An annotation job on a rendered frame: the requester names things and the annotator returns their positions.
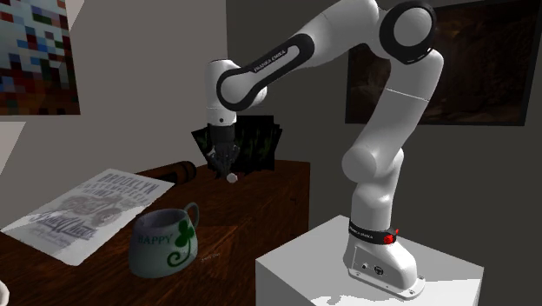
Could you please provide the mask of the black box with green plants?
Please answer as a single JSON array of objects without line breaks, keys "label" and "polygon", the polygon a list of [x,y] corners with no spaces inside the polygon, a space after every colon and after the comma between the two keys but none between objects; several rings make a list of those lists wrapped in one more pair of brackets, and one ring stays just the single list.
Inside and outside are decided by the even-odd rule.
[{"label": "black box with green plants", "polygon": [[[235,123],[235,144],[240,153],[231,167],[235,174],[248,175],[256,170],[274,170],[274,153],[281,138],[282,128],[273,116],[238,116]],[[208,161],[212,144],[208,126],[191,132],[208,168],[219,178]]]}]

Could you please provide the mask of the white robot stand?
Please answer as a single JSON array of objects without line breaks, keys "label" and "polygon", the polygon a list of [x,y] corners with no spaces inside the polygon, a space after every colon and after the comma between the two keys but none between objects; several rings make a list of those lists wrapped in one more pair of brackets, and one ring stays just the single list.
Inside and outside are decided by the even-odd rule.
[{"label": "white robot stand", "polygon": [[255,260],[256,306],[477,306],[484,268],[403,237],[426,279],[402,301],[347,274],[348,218],[336,216]]}]

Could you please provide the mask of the dark brown wooden cylinder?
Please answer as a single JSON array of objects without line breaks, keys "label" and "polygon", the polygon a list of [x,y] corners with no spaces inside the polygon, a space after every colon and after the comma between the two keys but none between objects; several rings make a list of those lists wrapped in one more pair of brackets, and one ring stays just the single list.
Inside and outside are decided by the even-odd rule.
[{"label": "dark brown wooden cylinder", "polygon": [[173,183],[185,184],[195,179],[197,168],[190,161],[180,161],[163,167],[163,172],[158,176],[159,179]]}]

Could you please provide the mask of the white printed poster sheet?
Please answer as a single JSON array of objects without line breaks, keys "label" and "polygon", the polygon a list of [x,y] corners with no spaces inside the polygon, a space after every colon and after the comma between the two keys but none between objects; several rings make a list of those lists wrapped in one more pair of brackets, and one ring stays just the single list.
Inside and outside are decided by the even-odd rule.
[{"label": "white printed poster sheet", "polygon": [[108,169],[1,232],[77,266],[173,186],[171,182]]}]

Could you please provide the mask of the dark brown wooden table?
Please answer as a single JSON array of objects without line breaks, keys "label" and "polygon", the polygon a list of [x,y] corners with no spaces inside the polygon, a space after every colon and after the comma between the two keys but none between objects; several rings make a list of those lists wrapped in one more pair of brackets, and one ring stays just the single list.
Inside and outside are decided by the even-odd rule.
[{"label": "dark brown wooden table", "polygon": [[255,260],[308,230],[309,182],[307,162],[277,161],[237,183],[199,167],[147,208],[200,208],[196,260],[159,279],[129,271],[129,226],[78,266],[0,233],[8,306],[255,306]]}]

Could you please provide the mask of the white mug with green clover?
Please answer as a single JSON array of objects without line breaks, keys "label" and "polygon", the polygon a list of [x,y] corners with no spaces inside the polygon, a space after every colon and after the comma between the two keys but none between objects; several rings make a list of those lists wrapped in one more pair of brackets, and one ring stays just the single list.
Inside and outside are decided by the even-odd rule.
[{"label": "white mug with green clover", "polygon": [[188,267],[198,254],[199,220],[196,203],[139,217],[129,243],[129,270],[142,278],[161,278]]}]

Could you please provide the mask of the dark framed wall picture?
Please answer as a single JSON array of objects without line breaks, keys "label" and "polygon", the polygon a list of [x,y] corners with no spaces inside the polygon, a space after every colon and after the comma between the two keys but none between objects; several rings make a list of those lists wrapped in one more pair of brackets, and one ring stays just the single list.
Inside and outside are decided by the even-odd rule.
[{"label": "dark framed wall picture", "polygon": [[542,0],[479,0],[435,10],[444,57],[421,123],[522,126],[542,35]]}]

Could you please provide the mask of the colourful pixel wall picture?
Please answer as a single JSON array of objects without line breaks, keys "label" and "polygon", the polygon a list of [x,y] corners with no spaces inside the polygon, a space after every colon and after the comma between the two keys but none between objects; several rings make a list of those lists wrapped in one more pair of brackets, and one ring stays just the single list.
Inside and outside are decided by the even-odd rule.
[{"label": "colourful pixel wall picture", "polygon": [[80,113],[66,0],[0,0],[0,116]]}]

